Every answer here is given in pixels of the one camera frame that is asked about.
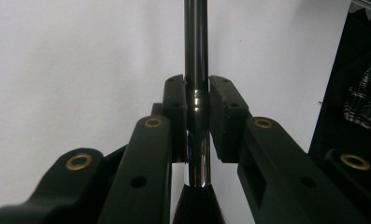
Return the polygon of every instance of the white table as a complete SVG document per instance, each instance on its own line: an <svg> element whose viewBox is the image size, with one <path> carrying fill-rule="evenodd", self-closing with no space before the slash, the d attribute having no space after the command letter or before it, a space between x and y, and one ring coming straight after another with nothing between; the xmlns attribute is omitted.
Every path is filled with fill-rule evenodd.
<svg viewBox="0 0 371 224"><path fill-rule="evenodd" d="M209 1L209 73L307 150L349 4ZM164 81L184 72L183 36L181 0L0 0L0 206L24 202L68 150L127 144ZM236 165L212 151L224 215L252 223ZM172 208L183 185L173 169Z"/></svg>

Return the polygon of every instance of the white surface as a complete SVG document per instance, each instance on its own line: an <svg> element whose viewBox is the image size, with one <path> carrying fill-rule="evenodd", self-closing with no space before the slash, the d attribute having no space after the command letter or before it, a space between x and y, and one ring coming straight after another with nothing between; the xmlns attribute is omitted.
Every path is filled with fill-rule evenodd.
<svg viewBox="0 0 371 224"><path fill-rule="evenodd" d="M209 1L209 73L307 150L349 4ZM0 206L24 202L71 149L127 144L183 73L183 43L182 0L0 0ZM252 223L235 168L214 160L213 185L228 223Z"/></svg>

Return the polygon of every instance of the black and white checkered pattern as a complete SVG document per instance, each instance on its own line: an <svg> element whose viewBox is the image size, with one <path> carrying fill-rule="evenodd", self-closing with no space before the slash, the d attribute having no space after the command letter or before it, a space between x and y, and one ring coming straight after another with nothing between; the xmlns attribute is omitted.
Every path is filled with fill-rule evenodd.
<svg viewBox="0 0 371 224"><path fill-rule="evenodd" d="M344 105L345 119L371 129L371 64L357 85L350 86Z"/></svg>

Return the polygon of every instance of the round hole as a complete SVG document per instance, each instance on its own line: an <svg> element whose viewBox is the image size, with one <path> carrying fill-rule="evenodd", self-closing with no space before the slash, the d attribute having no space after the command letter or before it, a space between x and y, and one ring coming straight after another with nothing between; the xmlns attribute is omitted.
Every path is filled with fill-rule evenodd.
<svg viewBox="0 0 371 224"><path fill-rule="evenodd" d="M162 121L160 119L147 119L147 121L145 121L145 125L150 128L156 128L160 126L161 123Z"/></svg>
<svg viewBox="0 0 371 224"><path fill-rule="evenodd" d="M91 155L80 153L80 154L72 157L71 159L69 159L66 162L65 167L66 167L66 169L68 169L70 171L81 170L81 169L87 167L88 165L90 165L90 163L92 163L92 160L93 160L93 158L92 158Z"/></svg>
<svg viewBox="0 0 371 224"><path fill-rule="evenodd" d="M371 164L369 164L368 161L353 154L342 154L340 155L340 160L342 160L342 162L349 167L356 170L366 171L371 169Z"/></svg>
<svg viewBox="0 0 371 224"><path fill-rule="evenodd" d="M317 184L316 182L312 179L312 178L309 178L309 177L302 177L301 178L301 183L307 187L307 188L311 188L311 189L314 189L317 187Z"/></svg>
<svg viewBox="0 0 371 224"><path fill-rule="evenodd" d="M267 119L256 119L254 123L256 126L260 128L271 128L272 127L272 122L270 122Z"/></svg>
<svg viewBox="0 0 371 224"><path fill-rule="evenodd" d="M142 188L147 185L147 179L144 176L138 176L132 179L131 185L135 189Z"/></svg>

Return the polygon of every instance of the metal rod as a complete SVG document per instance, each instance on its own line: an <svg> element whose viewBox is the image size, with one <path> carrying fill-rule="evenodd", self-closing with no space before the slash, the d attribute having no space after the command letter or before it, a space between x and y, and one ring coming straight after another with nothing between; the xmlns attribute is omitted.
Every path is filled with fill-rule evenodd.
<svg viewBox="0 0 371 224"><path fill-rule="evenodd" d="M211 184L209 152L207 0L185 0L185 79L188 147L185 184Z"/></svg>

